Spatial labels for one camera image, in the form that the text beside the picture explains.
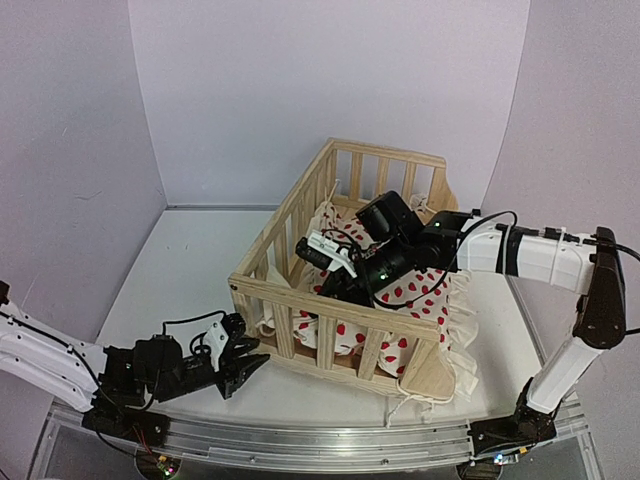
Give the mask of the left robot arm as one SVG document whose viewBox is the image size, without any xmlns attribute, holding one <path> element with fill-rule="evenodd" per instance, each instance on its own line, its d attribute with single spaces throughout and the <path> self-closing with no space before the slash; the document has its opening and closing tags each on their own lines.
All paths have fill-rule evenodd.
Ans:
<svg viewBox="0 0 640 480">
<path fill-rule="evenodd" d="M 167 331 L 130 348 L 87 343 L 27 315 L 1 285 L 1 369 L 62 399 L 75 410 L 95 409 L 114 437 L 134 428 L 130 409 L 144 410 L 211 386 L 229 399 L 268 360 L 246 334 L 238 313 L 208 313 L 210 327 L 188 347 Z"/>
</svg>

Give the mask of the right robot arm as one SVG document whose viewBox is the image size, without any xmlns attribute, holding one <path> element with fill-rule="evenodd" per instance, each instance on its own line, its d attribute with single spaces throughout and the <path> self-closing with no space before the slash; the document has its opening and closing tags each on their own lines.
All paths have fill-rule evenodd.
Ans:
<svg viewBox="0 0 640 480">
<path fill-rule="evenodd" d="M 632 249 L 599 227 L 591 235 L 563 229 L 531 229 L 500 223 L 495 215 L 440 211 L 428 222 L 395 191 L 356 213 L 373 244 L 362 247 L 343 229 L 312 229 L 296 246 L 299 256 L 328 272 L 324 297 L 367 307 L 399 310 L 380 292 L 406 274 L 430 269 L 442 276 L 458 271 L 491 272 L 534 280 L 578 294 L 577 320 L 569 339 L 547 360 L 526 390 L 525 404 L 509 414 L 503 433 L 524 443 L 540 430 L 542 414 L 561 399 L 604 350 L 630 335 L 626 288 L 619 255 Z"/>
</svg>

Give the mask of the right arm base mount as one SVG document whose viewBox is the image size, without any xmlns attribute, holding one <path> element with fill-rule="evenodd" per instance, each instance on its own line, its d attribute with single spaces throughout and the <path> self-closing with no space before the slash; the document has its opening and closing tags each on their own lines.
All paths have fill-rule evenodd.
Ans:
<svg viewBox="0 0 640 480">
<path fill-rule="evenodd" d="M 511 415 L 470 424 L 471 459 L 482 460 L 498 455 L 511 455 L 522 448 L 530 449 L 556 437 L 555 418 L 560 404 L 550 413 L 530 407 L 522 392 Z"/>
</svg>

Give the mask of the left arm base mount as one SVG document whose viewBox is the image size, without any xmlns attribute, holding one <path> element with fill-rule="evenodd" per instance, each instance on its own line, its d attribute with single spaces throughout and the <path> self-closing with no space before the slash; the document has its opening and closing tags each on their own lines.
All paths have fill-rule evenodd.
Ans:
<svg viewBox="0 0 640 480">
<path fill-rule="evenodd" d="M 137 441 L 148 447 L 162 447 L 167 439 L 170 418 L 166 415 L 115 405 L 99 397 L 83 414 L 85 429 L 110 437 Z"/>
</svg>

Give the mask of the strawberry print ruffled mattress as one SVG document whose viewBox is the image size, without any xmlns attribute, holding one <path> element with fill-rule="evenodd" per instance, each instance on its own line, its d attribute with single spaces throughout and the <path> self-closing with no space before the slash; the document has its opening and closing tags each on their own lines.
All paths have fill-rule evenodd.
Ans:
<svg viewBox="0 0 640 480">
<path fill-rule="evenodd" d="M 468 399 L 479 379 L 468 346 L 478 334 L 470 306 L 466 273 L 411 271 L 376 296 L 404 308 L 385 308 L 384 322 L 370 329 L 351 317 L 352 308 L 337 317 L 320 317 L 304 304 L 290 308 L 293 357 L 280 353 L 274 296 L 262 302 L 255 324 L 264 351 L 286 368 L 324 380 L 345 383 L 382 395 L 412 395 L 448 403 Z"/>
</svg>

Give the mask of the wooden pet bed frame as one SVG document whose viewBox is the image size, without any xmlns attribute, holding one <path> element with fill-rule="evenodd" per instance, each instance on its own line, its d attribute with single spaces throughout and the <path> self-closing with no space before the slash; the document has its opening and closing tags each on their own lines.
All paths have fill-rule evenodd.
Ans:
<svg viewBox="0 0 640 480">
<path fill-rule="evenodd" d="M 361 186 L 366 159 L 377 161 L 375 193 L 387 187 L 391 163 L 401 162 L 401 195 L 408 200 L 415 191 L 418 169 L 427 167 L 432 171 L 429 212 L 457 209 L 444 158 L 330 138 L 230 275 L 233 304 L 251 336 L 258 335 L 258 321 L 265 317 L 265 307 L 271 307 L 275 335 L 259 349 L 288 369 L 381 395 L 407 392 L 431 401 L 450 400 L 455 391 L 454 369 L 444 357 L 434 326 L 397 313 L 324 299 L 298 288 L 303 264 L 293 254 L 294 243 L 323 200 L 332 200 L 339 212 L 349 214 L 365 205 Z M 400 378 L 378 366 L 388 333 L 417 341 Z"/>
</svg>

